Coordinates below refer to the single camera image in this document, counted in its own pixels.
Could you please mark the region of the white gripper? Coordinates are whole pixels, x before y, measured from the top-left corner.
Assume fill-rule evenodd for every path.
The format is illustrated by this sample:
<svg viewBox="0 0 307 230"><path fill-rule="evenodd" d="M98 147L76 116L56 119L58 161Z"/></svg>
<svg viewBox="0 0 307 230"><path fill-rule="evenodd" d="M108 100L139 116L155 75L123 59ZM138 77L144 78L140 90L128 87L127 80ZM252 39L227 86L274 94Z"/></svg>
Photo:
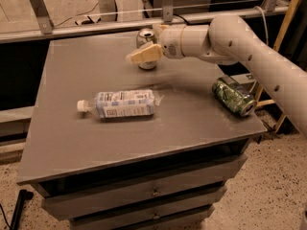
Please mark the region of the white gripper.
<svg viewBox="0 0 307 230"><path fill-rule="evenodd" d="M164 24L153 24L153 31L159 35L158 43L146 43L139 49L126 56L127 62L141 64L150 61L157 61L164 56L167 58L184 58L181 50L181 35L185 25L168 26Z"/></svg>

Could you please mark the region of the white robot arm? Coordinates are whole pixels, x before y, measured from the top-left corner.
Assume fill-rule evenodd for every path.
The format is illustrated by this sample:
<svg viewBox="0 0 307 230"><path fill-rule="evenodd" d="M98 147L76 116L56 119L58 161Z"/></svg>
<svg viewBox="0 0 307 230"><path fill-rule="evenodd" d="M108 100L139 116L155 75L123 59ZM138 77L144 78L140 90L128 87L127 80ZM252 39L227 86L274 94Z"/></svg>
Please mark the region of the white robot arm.
<svg viewBox="0 0 307 230"><path fill-rule="evenodd" d="M208 25L153 25L157 42L127 55L131 64L166 58L239 62L264 87L295 128L307 135L307 72L270 48L238 15L218 15Z"/></svg>

